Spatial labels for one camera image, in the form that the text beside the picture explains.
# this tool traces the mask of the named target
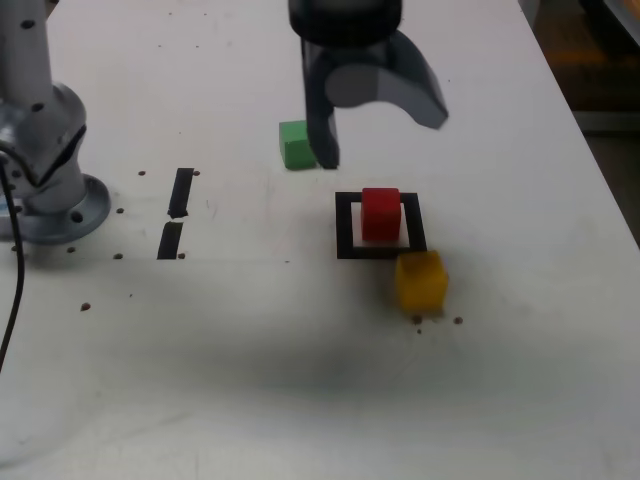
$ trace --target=cube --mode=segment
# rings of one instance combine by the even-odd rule
[[[397,242],[402,223],[402,204],[397,188],[362,190],[362,240],[372,243]]]
[[[396,293],[408,314],[438,313],[444,308],[449,275],[438,252],[406,253],[396,263]]]
[[[287,170],[315,168],[316,156],[309,144],[306,121],[280,124],[280,153]]]

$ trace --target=red cube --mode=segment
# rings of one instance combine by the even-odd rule
[[[397,188],[362,190],[362,240],[391,243],[400,238],[402,207]]]

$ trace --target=black square outline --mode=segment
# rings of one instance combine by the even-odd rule
[[[400,201],[404,205],[409,247],[354,247],[351,204],[362,203],[362,192],[336,192],[338,260],[395,260],[402,253],[426,252],[418,194],[401,193]]]

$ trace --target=yellow cube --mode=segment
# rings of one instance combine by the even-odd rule
[[[449,275],[438,252],[406,253],[396,264],[396,291],[406,313],[435,313],[444,308]]]

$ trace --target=table surface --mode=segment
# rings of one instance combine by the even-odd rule
[[[340,111],[341,169],[299,173],[278,148],[304,117],[286,3],[51,16],[114,211],[75,253],[29,249],[0,477],[637,479],[640,254],[518,3],[407,1],[451,118]],[[178,167],[201,172],[186,259],[157,261]],[[394,309],[393,263],[336,259],[334,193],[371,186],[420,196],[439,323]],[[0,266],[8,315],[8,245]]]

